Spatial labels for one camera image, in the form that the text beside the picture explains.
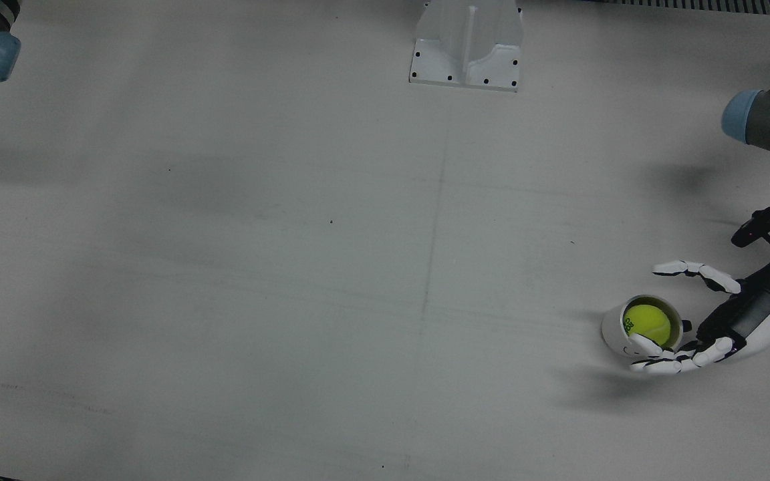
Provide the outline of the left robot hand white grey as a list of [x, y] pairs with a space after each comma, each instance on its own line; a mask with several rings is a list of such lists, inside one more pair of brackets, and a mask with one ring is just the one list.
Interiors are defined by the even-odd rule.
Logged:
[[652, 271], [657, 276], [698, 276], [711, 289], [730, 296], [700, 323], [694, 339], [676, 351], [633, 335], [644, 359], [636, 360], [632, 371], [677, 374], [743, 359], [770, 346], [770, 262], [740, 280], [712, 266], [684, 260], [654, 265]]

